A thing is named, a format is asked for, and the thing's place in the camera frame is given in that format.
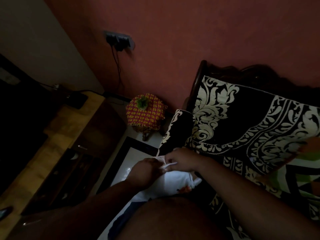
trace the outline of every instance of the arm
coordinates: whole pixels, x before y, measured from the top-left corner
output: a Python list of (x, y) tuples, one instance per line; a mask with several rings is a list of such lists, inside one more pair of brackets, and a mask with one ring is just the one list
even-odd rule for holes
[(165, 156), (168, 171), (197, 171), (216, 190), (253, 239), (320, 239), (320, 230), (300, 212), (209, 157), (186, 148)]
[(40, 239), (97, 239), (112, 219), (141, 190), (162, 175), (155, 158), (139, 161), (125, 181), (86, 199), (62, 217), (50, 222)]

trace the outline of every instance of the green plant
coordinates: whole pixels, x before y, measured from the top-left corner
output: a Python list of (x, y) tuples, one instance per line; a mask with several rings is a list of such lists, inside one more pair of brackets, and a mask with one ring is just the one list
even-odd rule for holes
[(141, 98), (136, 101), (138, 109), (146, 110), (148, 107), (149, 99), (145, 96), (141, 96)]

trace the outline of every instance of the yellow and pink fabric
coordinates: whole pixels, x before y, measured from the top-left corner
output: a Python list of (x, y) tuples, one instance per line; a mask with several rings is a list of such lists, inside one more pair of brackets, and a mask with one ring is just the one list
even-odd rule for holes
[[(136, 101), (145, 96), (149, 99), (146, 110), (138, 109)], [(165, 118), (167, 106), (155, 95), (146, 93), (132, 99), (126, 106), (128, 125), (136, 125), (152, 130), (160, 129), (160, 122)]]

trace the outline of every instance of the maroon wall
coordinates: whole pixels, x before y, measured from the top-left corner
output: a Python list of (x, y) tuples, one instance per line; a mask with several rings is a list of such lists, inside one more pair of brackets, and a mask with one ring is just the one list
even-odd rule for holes
[(130, 35), (119, 53), (124, 89), (171, 109), (189, 95), (198, 65), (268, 64), (296, 84), (320, 86), (320, 0), (45, 0), (105, 90), (118, 76), (102, 31)]

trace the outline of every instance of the white fabric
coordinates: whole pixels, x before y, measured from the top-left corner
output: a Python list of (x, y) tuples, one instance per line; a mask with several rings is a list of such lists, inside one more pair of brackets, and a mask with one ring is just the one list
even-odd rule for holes
[[(165, 164), (164, 166), (168, 165), (165, 162), (164, 156), (157, 156), (154, 158), (163, 162)], [(202, 181), (201, 178), (196, 178), (195, 180), (193, 180), (192, 175), (189, 172), (180, 172), (180, 171), (167, 172), (161, 177), (159, 177), (154, 182), (154, 184), (150, 186), (150, 188), (136, 194), (131, 201), (132, 202), (148, 201), (149, 199), (175, 195), (179, 193), (178, 190), (186, 186), (189, 186), (190, 188), (194, 189), (195, 186), (201, 183), (201, 181)]]

